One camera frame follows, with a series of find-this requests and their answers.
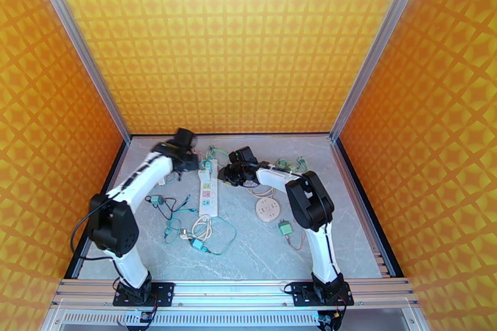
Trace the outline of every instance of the power strip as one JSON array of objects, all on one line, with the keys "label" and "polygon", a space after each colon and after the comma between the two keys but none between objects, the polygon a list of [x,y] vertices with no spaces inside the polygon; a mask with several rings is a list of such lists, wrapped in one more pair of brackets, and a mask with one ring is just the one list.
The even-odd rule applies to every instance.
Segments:
[{"label": "power strip", "polygon": [[217,159],[208,160],[205,170],[199,170],[200,200],[199,212],[201,217],[208,214],[217,217]]}]

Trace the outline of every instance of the cable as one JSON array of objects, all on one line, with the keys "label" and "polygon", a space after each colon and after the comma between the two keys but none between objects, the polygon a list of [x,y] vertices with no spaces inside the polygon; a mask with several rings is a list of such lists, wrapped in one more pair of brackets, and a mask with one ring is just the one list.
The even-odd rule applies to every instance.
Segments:
[{"label": "cable", "polygon": [[[72,233],[71,233],[71,239],[69,241],[69,246],[71,248],[71,252],[73,253],[73,255],[76,253],[76,249],[74,248],[74,237],[76,235],[76,232],[78,231],[78,229],[81,227],[81,225],[83,224],[84,221],[86,221],[87,219],[89,219],[93,214],[97,213],[97,211],[99,211],[100,209],[102,209],[104,206],[108,205],[113,199],[116,198],[116,196],[118,194],[120,194],[121,192],[118,192],[116,193],[115,195],[113,195],[113,197],[109,197],[107,200],[105,200],[104,202],[102,202],[102,204],[100,204],[98,207],[96,207],[95,209],[93,209],[92,211],[90,211],[86,216],[84,216],[75,226],[75,228],[73,229]],[[107,260],[107,259],[112,259],[111,256],[100,256],[99,258],[87,258],[86,256],[76,256],[77,259],[82,259],[82,260],[90,260],[90,261],[95,261],[95,260]]]},{"label": "cable", "polygon": [[287,287],[287,286],[289,286],[289,285],[291,285],[291,283],[288,283],[287,285],[285,285],[285,286],[283,287],[283,292],[284,292],[284,293],[286,293],[286,294],[293,294],[293,291],[290,291],[290,292],[287,292],[287,291],[286,291],[286,287]]},{"label": "cable", "polygon": [[[142,331],[147,331],[148,330],[148,328],[150,327],[150,325],[152,324],[152,322],[155,320],[155,316],[157,314],[157,309],[158,309],[157,294],[156,293],[150,293],[150,294],[154,298],[153,308],[152,308],[152,311],[149,314],[149,321],[145,325],[145,328],[141,329]],[[117,321],[117,324],[120,325],[121,327],[125,327],[126,330],[130,331],[130,329],[128,328],[128,326],[126,326],[126,324],[122,324],[119,320]]]},{"label": "cable", "polygon": [[233,231],[234,231],[234,235],[233,235],[233,238],[231,238],[231,240],[228,242],[228,244],[226,245],[226,247],[223,249],[223,251],[221,252],[213,252],[213,251],[210,251],[210,250],[207,250],[209,253],[213,254],[213,255],[217,255],[217,256],[221,256],[222,254],[224,254],[226,251],[228,251],[228,248],[230,248],[230,246],[233,244],[234,240],[236,239],[237,237],[237,229],[235,229],[235,227],[230,224],[228,221],[226,221],[225,219],[219,217],[218,215],[213,217],[212,219],[219,219],[221,221],[223,221],[226,225],[230,226]]},{"label": "cable", "polygon": [[[187,195],[187,197],[183,200],[183,202],[180,204],[180,206],[178,206],[178,207],[175,209],[175,205],[176,205],[176,203],[178,202],[175,198],[173,198],[173,197],[163,197],[163,196],[161,196],[161,195],[154,195],[154,196],[160,196],[160,197],[162,198],[162,200],[163,200],[163,204],[164,204],[164,205],[166,205],[167,209],[169,209],[169,211],[170,211],[170,215],[169,215],[169,216],[167,216],[167,215],[165,215],[165,214],[164,214],[164,212],[162,211],[162,209],[160,209],[159,204],[154,204],[154,203],[152,202],[152,197],[151,197],[151,196],[146,196],[146,197],[145,197],[145,201],[147,201],[147,202],[151,203],[152,207],[154,207],[155,209],[157,209],[157,210],[161,213],[161,215],[162,215],[162,216],[163,216],[163,217],[164,217],[167,221],[171,221],[171,220],[172,220],[172,218],[173,218],[173,214],[174,214],[175,212],[178,212],[178,211],[179,211],[179,210],[180,210],[183,206],[185,206],[185,204],[188,202],[188,200],[189,200],[189,199],[190,199],[190,197],[191,197],[191,195],[190,195],[190,194],[189,194],[189,195]],[[172,201],[174,201],[174,203],[173,203],[172,205],[169,205],[169,204],[167,203],[167,201],[168,201],[168,200],[172,200]]]},{"label": "cable", "polygon": [[325,224],[324,226],[324,236],[326,237],[326,244],[328,246],[328,255],[330,257],[331,261],[331,267],[333,267],[333,270],[335,271],[335,274],[338,276],[337,268],[335,267],[335,254],[331,252],[331,244],[330,244],[330,238],[328,238],[328,224]]},{"label": "cable", "polygon": [[[174,228],[171,226],[171,224],[173,223],[173,221],[178,221],[178,227],[177,228]],[[170,245],[171,243],[174,243],[174,241],[176,239],[178,239],[178,236],[180,234],[180,228],[182,226],[182,223],[181,223],[181,220],[178,219],[178,218],[171,218],[168,222],[167,222],[167,227],[166,227],[166,230],[164,231],[164,243],[167,244],[167,245]],[[171,234],[171,230],[175,231],[176,233],[174,234],[174,238],[173,240],[168,240],[167,237],[169,234]]]},{"label": "cable", "polygon": [[298,156],[295,161],[279,158],[275,162],[275,166],[282,168],[284,170],[291,170],[303,173],[309,171],[306,160],[302,155]]},{"label": "cable", "polygon": [[342,319],[345,317],[345,312],[347,311],[347,303],[345,301],[345,299],[342,298],[342,296],[339,294],[338,297],[342,300],[342,302],[344,303],[344,312],[342,314]]},{"label": "cable", "polygon": [[214,145],[209,145],[209,150],[207,151],[207,153],[198,152],[199,156],[200,155],[205,156],[205,159],[201,159],[200,160],[199,167],[201,169],[205,169],[205,163],[207,163],[210,160],[217,159],[216,158],[216,153],[221,153],[224,156],[226,156],[227,158],[229,158],[229,154],[228,154],[228,152],[226,150],[223,150],[221,148],[217,148]]},{"label": "cable", "polygon": [[274,187],[271,187],[271,186],[268,186],[269,189],[265,192],[260,192],[260,193],[256,193],[253,191],[252,188],[254,187],[245,187],[247,188],[247,192],[250,193],[252,196],[255,196],[257,197],[258,199],[261,199],[263,197],[273,197],[276,193],[276,189]]},{"label": "cable", "polygon": [[299,247],[295,247],[290,240],[290,235],[285,235],[285,239],[288,242],[288,245],[293,248],[295,251],[300,251],[302,250],[302,247],[304,247],[304,241],[306,239],[306,234],[302,231],[301,237],[300,237],[300,245]]},{"label": "cable", "polygon": [[[205,229],[200,232],[200,234],[195,233],[195,229],[201,225],[205,226]],[[191,227],[191,236],[192,238],[198,239],[201,242],[205,242],[212,235],[212,218],[211,216],[204,214],[200,217],[193,226]]]},{"label": "cable", "polygon": [[255,187],[259,187],[260,186],[260,184],[258,184],[258,183],[257,184],[254,183],[254,184],[255,184],[255,186],[246,186],[244,184],[241,184],[240,187],[243,187],[243,188],[255,188]]},{"label": "cable", "polygon": [[117,291],[116,283],[119,281],[120,278],[121,278],[120,276],[116,277],[116,279],[112,283],[112,288],[113,288],[114,291]]}]

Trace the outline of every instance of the green plug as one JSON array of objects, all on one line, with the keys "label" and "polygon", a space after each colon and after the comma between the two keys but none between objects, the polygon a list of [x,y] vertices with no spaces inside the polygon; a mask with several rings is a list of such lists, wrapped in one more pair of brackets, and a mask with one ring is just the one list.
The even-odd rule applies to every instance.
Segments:
[{"label": "green plug", "polygon": [[281,233],[283,234],[283,236],[285,235],[288,235],[288,234],[292,234],[293,233],[293,230],[291,228],[291,225],[288,221],[284,221],[282,220],[279,224],[278,224],[278,227],[280,228],[280,231]]}]

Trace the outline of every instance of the round socket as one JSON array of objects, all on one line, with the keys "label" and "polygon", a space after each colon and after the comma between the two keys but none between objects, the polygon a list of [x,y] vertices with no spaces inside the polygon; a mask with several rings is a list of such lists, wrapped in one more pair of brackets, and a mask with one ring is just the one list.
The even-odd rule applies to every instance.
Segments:
[{"label": "round socket", "polygon": [[272,197],[262,197],[255,205],[255,214],[261,221],[274,221],[280,215],[280,204]]}]

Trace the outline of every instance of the plug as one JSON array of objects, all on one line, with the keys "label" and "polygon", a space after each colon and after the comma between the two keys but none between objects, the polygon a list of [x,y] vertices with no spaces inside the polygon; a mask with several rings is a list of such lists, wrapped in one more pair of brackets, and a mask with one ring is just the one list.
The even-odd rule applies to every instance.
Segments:
[{"label": "plug", "polygon": [[164,198],[159,194],[153,194],[150,196],[150,203],[154,206],[162,205],[164,204]]},{"label": "plug", "polygon": [[284,237],[293,233],[293,229],[291,228],[291,225],[288,221],[281,220],[281,222],[278,224],[278,227],[280,228],[280,232],[281,234],[283,234]]},{"label": "plug", "polygon": [[195,250],[199,250],[202,252],[208,252],[207,247],[204,246],[204,242],[198,240],[197,238],[193,238],[190,240],[190,244]]},{"label": "plug", "polygon": [[183,240],[188,239],[188,231],[186,229],[180,230],[180,239],[183,239]]}]

